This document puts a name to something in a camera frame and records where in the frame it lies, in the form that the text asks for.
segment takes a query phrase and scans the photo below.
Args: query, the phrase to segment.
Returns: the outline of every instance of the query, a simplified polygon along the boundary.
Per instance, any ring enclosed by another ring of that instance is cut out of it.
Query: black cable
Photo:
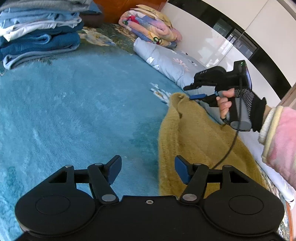
[[[239,78],[239,126],[238,126],[236,133],[235,133],[235,136],[233,138],[232,144],[231,144],[228,152],[216,165],[214,165],[214,167],[212,169],[215,169],[217,166],[219,166],[227,158],[229,153],[232,151],[235,141],[237,140],[237,136],[239,134],[241,120],[242,120],[242,78],[240,77]]]

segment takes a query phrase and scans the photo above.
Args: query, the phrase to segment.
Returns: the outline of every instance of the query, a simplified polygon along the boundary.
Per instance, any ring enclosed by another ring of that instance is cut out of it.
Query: screw
[[[101,198],[105,202],[112,202],[116,199],[116,197],[113,194],[105,194]]]
[[[185,201],[192,202],[192,201],[195,201],[197,199],[197,196],[194,195],[194,194],[188,193],[188,194],[183,195],[183,199]]]

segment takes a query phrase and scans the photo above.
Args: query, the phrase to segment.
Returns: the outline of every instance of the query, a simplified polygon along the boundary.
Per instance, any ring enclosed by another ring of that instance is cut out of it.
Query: gray handle
[[[222,91],[218,92],[218,95],[223,98],[225,97],[222,94]],[[236,116],[230,116],[230,113],[228,112],[226,114],[226,120],[228,120],[230,122],[230,126],[237,130],[239,128],[239,98],[234,98],[234,102],[236,105]],[[249,115],[248,115],[248,111],[247,111],[247,107],[244,103],[244,101],[242,101],[242,118],[241,118],[241,123],[240,123],[240,130],[241,131],[248,131],[252,128],[252,123],[249,120]]]

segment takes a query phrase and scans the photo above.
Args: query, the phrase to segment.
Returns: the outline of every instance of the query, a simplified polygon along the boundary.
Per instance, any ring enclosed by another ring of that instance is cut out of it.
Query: black glove
[[[235,88],[234,95],[236,98],[239,98],[239,93],[239,88]],[[252,90],[242,89],[242,99],[247,107],[253,131],[260,131],[262,128],[263,115],[266,106],[265,97],[261,100]],[[226,119],[222,120],[225,124],[230,124]]]

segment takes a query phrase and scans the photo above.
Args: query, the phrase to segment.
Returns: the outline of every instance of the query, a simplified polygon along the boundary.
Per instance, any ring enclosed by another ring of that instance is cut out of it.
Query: pink sleeve
[[[270,132],[265,162],[296,189],[296,111],[284,107],[275,131]]]

